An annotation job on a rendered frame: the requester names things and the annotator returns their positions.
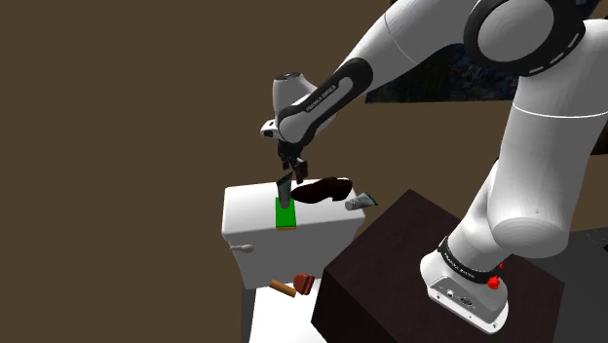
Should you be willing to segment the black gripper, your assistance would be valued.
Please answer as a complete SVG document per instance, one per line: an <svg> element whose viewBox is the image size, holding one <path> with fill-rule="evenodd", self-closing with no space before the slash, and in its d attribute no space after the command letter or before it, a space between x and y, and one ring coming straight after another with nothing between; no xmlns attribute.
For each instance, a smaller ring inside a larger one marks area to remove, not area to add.
<svg viewBox="0 0 608 343"><path fill-rule="evenodd" d="M278 141L278 156L283 162L283 169L290 169L290 163L294 163L293 171L296 174L296 183L301 184L308 176L308 164L301 159L303 147L300 144L290 143L283 140Z"/></svg>

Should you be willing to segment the dark grey upright tube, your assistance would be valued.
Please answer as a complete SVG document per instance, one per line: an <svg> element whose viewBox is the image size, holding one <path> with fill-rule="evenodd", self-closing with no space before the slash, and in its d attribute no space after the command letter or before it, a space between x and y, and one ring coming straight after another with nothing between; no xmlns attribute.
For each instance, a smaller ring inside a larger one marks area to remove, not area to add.
<svg viewBox="0 0 608 343"><path fill-rule="evenodd" d="M279 204L282 209L287 209L291 200L292 172L289 171L276 181Z"/></svg>

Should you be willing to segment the dark brown shoe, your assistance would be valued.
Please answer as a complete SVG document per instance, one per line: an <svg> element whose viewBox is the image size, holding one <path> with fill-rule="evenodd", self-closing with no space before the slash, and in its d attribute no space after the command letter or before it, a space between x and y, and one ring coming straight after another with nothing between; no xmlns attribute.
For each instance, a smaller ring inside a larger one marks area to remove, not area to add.
<svg viewBox="0 0 608 343"><path fill-rule="evenodd" d="M313 183L298 186L290 193L294 201L304 204L316 204L325 199L333 202L345 200L353 189L350 179L325 177Z"/></svg>

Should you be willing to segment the green sponge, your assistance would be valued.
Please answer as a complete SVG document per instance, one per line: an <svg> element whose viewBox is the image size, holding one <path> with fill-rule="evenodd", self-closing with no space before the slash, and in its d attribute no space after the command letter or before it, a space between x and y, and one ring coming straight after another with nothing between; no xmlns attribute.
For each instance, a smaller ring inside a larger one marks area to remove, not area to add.
<svg viewBox="0 0 608 343"><path fill-rule="evenodd" d="M296 229L296 212L293 199L289 200L287 208L283 208L280 198L275 198L275 227L277 230Z"/></svg>

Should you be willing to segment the grey tube with teal end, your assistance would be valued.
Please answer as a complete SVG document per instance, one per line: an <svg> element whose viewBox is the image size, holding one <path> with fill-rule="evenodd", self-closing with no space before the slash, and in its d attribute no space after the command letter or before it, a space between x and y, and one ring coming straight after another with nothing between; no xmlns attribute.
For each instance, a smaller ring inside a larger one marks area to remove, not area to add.
<svg viewBox="0 0 608 343"><path fill-rule="evenodd" d="M378 203L366 191L358 194L356 197L345 202L346 210L361 210L364 208L375 207Z"/></svg>

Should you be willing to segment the dark brown robot stand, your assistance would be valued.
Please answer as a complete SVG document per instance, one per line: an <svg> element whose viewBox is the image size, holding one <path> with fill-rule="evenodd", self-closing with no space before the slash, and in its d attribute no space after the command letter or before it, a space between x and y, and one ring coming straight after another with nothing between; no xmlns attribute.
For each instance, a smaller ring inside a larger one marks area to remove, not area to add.
<svg viewBox="0 0 608 343"><path fill-rule="evenodd" d="M324 269L311 323L326 343L552 343L564 284L511 256L505 325L486 334L429 298L420 260L458 224L406 191Z"/></svg>

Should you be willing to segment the dark wall picture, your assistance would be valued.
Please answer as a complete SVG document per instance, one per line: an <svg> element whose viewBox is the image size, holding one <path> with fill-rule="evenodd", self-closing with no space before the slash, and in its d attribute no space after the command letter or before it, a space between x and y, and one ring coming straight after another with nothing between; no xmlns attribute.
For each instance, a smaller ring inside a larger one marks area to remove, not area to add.
<svg viewBox="0 0 608 343"><path fill-rule="evenodd" d="M518 77L480 66L463 44L447 46L378 89L366 103L512 100Z"/></svg>

